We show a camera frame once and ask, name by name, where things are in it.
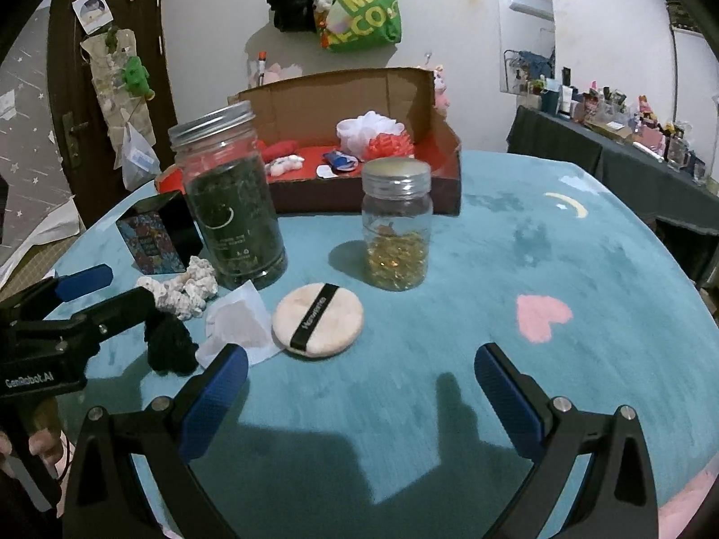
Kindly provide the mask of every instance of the pink plush toy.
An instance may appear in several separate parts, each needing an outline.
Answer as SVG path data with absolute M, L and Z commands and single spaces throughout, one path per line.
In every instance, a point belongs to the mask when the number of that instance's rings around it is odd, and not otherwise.
M 434 70 L 434 107 L 442 117 L 447 117 L 449 98 L 444 82 L 444 67 L 441 64 Z

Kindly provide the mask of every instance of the glass jar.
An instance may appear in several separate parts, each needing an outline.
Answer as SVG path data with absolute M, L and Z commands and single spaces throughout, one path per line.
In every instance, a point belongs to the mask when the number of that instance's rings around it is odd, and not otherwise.
M 169 131 L 190 209 L 227 289 L 248 279 L 260 289 L 287 269 L 253 118 L 243 101 Z
M 414 158 L 379 158 L 362 169 L 362 225 L 369 280 L 394 291 L 427 275 L 432 222 L 429 164 Z
M 687 159 L 687 144 L 683 139 L 670 138 L 670 147 L 666 152 L 666 161 L 675 170 L 679 170 L 684 166 Z

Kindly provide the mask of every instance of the hanging bag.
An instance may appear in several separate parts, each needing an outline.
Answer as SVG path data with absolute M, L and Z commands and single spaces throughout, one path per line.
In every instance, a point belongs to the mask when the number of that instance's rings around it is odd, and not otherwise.
M 327 50 L 362 51 L 402 40 L 397 0 L 332 0 L 329 10 L 318 1 L 314 0 L 315 22 Z

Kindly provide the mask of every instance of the wooden door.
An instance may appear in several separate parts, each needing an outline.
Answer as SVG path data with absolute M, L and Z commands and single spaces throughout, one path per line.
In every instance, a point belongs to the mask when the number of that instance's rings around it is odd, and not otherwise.
M 121 168 L 113 169 L 115 153 L 92 85 L 89 62 L 80 49 L 80 42 L 87 35 L 75 16 L 73 1 L 53 0 L 50 7 L 48 92 L 62 168 L 80 216 L 89 227 L 129 193 L 122 183 Z M 157 138 L 154 149 L 161 166 L 167 168 L 173 163 L 168 128 L 177 124 L 177 118 L 164 62 L 160 0 L 107 0 L 107 3 L 113 24 L 134 31 L 138 56 L 150 73 L 155 98 L 147 106 Z M 66 130 L 71 130 L 70 142 L 74 139 L 77 144 L 74 156 L 70 155 Z

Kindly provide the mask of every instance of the paper tag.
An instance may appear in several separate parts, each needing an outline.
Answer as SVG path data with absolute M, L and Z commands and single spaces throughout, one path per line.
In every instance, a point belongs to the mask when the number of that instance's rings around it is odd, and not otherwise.
M 150 168 L 154 167 L 155 165 L 155 160 L 153 160 L 146 154 L 143 154 L 137 148 L 133 148 L 132 150 L 130 150 L 127 159 L 130 160 L 135 166 L 145 170 L 146 172 L 149 172 Z
M 337 174 L 332 172 L 332 168 L 327 166 L 327 164 L 323 163 L 322 165 L 317 167 L 317 175 L 320 178 L 324 178 L 325 180 L 329 180 L 331 178 L 339 178 Z

